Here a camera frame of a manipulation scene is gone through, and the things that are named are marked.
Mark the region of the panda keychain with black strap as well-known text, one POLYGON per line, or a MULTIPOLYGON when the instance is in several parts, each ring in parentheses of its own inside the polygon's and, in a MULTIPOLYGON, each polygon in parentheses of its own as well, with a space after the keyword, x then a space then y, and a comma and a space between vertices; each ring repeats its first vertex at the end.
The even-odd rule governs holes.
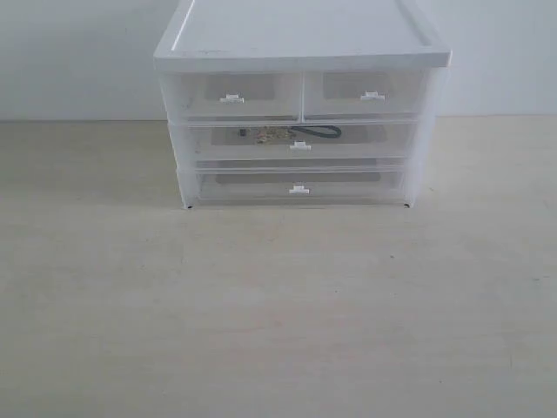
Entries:
POLYGON ((342 136, 342 131, 333 125, 320 125, 312 127, 304 126, 268 126, 254 128, 239 128, 237 136, 240 138, 250 138, 257 145, 270 144, 278 141, 289 141, 299 136, 309 136, 322 139, 338 139, 342 136))

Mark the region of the white translucent drawer cabinet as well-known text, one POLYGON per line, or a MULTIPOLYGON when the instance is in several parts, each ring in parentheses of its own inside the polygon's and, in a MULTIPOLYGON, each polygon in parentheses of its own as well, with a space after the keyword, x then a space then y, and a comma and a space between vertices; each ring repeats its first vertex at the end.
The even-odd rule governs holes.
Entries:
POLYGON ((200 173, 400 171, 411 207, 419 194, 435 112, 452 52, 412 1, 183 1, 154 51, 168 131, 185 208, 220 206, 198 199, 200 173), (305 74, 427 71, 418 112, 375 118, 304 118, 305 74), (294 120, 194 118, 185 115, 184 78, 212 73, 298 73, 300 113, 294 120), (405 158, 206 160, 195 155, 192 128, 418 124, 405 158))

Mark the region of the top right small drawer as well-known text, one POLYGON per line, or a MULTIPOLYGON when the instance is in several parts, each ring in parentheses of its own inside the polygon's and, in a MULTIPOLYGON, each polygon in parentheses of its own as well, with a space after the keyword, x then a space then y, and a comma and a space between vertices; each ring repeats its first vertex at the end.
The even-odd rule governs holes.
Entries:
POLYGON ((375 118, 419 111, 427 71, 314 72, 305 74, 304 118, 375 118))

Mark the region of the small drawer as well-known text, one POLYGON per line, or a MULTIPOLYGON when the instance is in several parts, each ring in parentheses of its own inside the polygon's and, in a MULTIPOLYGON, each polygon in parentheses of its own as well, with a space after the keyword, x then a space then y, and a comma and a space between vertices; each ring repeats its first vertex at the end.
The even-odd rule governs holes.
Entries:
POLYGON ((298 73, 212 73, 184 78, 187 117, 294 120, 300 113, 298 73))
POLYGON ((419 111, 427 71, 314 72, 305 74, 304 118, 375 118, 419 111))

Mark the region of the top left small drawer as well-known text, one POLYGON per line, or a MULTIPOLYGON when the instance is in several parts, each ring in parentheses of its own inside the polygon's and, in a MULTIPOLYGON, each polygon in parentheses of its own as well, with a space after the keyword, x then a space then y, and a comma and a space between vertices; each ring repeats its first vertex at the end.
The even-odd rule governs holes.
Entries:
POLYGON ((300 113, 298 73, 212 73, 184 78, 187 117, 294 120, 300 113))

